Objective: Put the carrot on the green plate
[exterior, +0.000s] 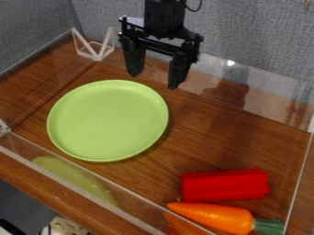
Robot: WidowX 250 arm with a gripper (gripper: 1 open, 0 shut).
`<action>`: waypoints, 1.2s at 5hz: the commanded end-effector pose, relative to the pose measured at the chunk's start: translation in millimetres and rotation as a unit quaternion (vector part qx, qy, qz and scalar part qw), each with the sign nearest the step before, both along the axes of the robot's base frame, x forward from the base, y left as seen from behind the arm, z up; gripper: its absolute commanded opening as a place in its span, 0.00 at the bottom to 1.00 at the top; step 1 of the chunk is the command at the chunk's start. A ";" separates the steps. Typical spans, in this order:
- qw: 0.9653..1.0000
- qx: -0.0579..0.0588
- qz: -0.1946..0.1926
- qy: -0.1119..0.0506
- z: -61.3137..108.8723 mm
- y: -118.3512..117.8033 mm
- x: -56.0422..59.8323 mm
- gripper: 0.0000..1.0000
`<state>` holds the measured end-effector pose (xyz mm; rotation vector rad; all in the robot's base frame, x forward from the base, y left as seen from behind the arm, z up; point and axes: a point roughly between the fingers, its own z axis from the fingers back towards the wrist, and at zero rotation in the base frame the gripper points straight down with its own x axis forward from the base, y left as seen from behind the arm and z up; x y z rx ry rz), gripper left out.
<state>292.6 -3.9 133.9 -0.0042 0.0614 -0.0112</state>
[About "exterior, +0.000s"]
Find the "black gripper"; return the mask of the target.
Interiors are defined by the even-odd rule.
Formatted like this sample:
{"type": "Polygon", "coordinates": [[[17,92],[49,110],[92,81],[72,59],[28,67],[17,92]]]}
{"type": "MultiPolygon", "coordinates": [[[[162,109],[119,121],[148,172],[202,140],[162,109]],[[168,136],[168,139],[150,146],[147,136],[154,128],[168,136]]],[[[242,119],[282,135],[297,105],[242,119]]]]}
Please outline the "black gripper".
{"type": "Polygon", "coordinates": [[[199,59],[203,36],[180,25],[174,31],[158,31],[144,26],[138,17],[119,17],[127,72],[136,77],[144,68],[146,50],[172,56],[168,73],[168,88],[176,89],[186,80],[192,62],[199,59]]]}

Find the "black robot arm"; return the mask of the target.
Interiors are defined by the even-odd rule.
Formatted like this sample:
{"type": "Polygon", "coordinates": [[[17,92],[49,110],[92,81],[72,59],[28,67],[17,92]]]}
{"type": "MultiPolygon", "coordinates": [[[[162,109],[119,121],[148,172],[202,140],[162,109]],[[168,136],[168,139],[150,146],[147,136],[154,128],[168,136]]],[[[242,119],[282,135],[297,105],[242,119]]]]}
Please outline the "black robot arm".
{"type": "Polygon", "coordinates": [[[136,77],[144,69],[146,51],[172,57],[168,88],[176,89],[186,80],[190,66],[199,59],[203,36],[184,27],[187,0],[144,0],[143,18],[121,16],[119,40],[123,47],[127,72],[136,77]]]}

